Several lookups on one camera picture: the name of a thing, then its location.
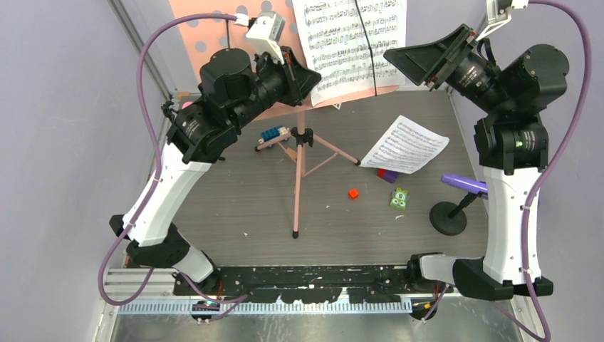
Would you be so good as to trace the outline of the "sheet music page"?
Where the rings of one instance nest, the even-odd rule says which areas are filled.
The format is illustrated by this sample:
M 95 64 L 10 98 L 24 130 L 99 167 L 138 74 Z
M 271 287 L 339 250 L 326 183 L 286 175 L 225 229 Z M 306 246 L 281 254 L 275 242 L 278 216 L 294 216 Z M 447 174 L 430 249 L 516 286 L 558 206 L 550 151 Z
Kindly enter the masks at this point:
M 311 104 L 405 83 L 383 54 L 406 45 L 403 0 L 293 1 L 298 36 L 308 69 L 321 75 Z
M 438 156 L 448 144 L 448 137 L 400 115 L 360 161 L 360 166 L 410 175 Z

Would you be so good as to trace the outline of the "pink music stand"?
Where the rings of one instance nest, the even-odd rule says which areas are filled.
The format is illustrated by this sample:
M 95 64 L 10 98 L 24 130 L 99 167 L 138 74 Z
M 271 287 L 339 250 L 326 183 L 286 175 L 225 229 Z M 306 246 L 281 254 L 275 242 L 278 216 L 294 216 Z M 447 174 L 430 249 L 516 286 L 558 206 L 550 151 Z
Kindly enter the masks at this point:
M 301 202 L 301 182 L 302 179 L 316 171 L 318 168 L 322 167 L 324 164 L 330 162 L 337 156 L 344 157 L 346 160 L 349 160 L 354 165 L 361 165 L 361 161 L 358 158 L 349 155 L 344 152 L 340 148 L 334 146 L 327 140 L 322 137 L 316 135 L 311 128 L 306 127 L 306 119 L 305 114 L 307 110 L 313 109 L 312 105 L 305 104 L 302 105 L 296 111 L 297 117 L 297 126 L 293 127 L 289 130 L 285 135 L 279 136 L 272 140 L 266 141 L 263 144 L 259 144 L 255 147 L 255 151 L 259 152 L 268 148 L 270 145 L 278 145 L 285 152 L 286 148 L 291 148 L 297 152 L 297 161 L 294 162 L 296 164 L 296 184 L 294 190 L 294 209 L 293 209 L 293 229 L 292 229 L 292 237 L 294 239 L 299 236 L 299 217 L 300 217 L 300 202 Z M 306 149 L 308 147 L 312 147 L 314 143 L 318 143 L 333 152 L 333 154 L 317 164 L 315 167 L 306 171 Z

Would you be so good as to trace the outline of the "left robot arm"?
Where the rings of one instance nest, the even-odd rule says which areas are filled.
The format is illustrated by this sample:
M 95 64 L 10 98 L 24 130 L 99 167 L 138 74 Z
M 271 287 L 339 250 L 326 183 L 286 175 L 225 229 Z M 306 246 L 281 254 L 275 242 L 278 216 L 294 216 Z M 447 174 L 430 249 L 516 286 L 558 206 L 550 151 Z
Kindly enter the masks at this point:
M 251 57 L 239 48 L 225 48 L 201 67 L 201 95 L 171 120 L 161 172 L 147 183 L 153 195 L 109 221 L 114 233 L 129 241 L 127 254 L 136 264 L 176 269 L 202 295 L 217 289 L 212 260 L 178 232 L 173 219 L 243 127 L 276 103 L 302 104 L 321 81 L 320 73 L 303 66 L 291 48 L 283 46 L 280 52 L 281 60 L 273 61 L 269 53 Z

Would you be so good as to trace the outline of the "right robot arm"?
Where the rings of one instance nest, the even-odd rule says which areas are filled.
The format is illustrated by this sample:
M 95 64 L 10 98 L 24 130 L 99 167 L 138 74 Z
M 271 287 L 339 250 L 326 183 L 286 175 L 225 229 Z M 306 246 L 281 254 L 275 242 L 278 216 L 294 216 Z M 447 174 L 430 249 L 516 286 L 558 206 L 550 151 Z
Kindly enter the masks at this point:
M 566 55 L 537 44 L 500 68 L 489 41 L 461 25 L 433 43 L 391 48 L 384 58 L 414 84 L 432 90 L 447 84 L 485 114 L 474 127 L 474 143 L 489 205 L 486 254 L 414 254 L 407 285 L 421 293 L 449 284 L 463 296 L 486 301 L 550 296 L 553 282 L 541 273 L 537 224 L 529 211 L 549 164 L 549 136 L 540 114 L 566 91 Z

